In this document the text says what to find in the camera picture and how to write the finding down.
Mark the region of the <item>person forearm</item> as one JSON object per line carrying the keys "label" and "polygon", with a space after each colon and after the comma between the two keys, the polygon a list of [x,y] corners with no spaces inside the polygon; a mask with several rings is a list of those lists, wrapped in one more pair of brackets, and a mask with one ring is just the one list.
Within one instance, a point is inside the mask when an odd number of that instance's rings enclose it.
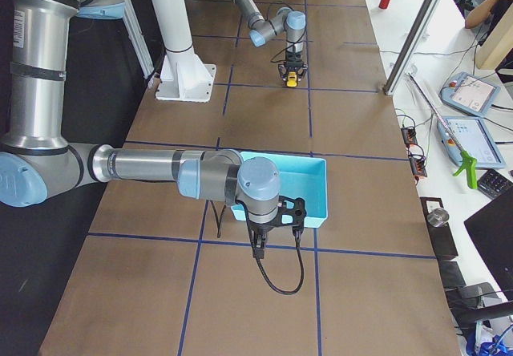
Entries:
{"label": "person forearm", "polygon": [[465,19],[465,28],[472,29],[483,23],[492,12],[494,6],[500,0],[484,0],[479,6],[475,7]]}

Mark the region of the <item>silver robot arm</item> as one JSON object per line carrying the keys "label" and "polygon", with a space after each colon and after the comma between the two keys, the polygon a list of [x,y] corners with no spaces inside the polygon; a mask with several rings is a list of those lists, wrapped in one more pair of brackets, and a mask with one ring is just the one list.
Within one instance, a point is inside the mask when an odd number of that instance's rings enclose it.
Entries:
{"label": "silver robot arm", "polygon": [[277,63],[281,80],[286,87],[296,87],[308,70],[302,58],[306,17],[291,7],[281,7],[273,18],[265,18],[253,0],[232,0],[240,9],[249,28],[249,37],[255,47],[261,47],[285,34],[285,58]]}
{"label": "silver robot arm", "polygon": [[285,199],[277,166],[243,160],[233,150],[130,150],[71,144],[61,134],[69,22],[75,17],[118,19],[124,0],[12,0],[14,4],[10,128],[1,139],[1,201],[39,204],[93,182],[175,182],[194,199],[239,204],[254,257],[280,226]]}

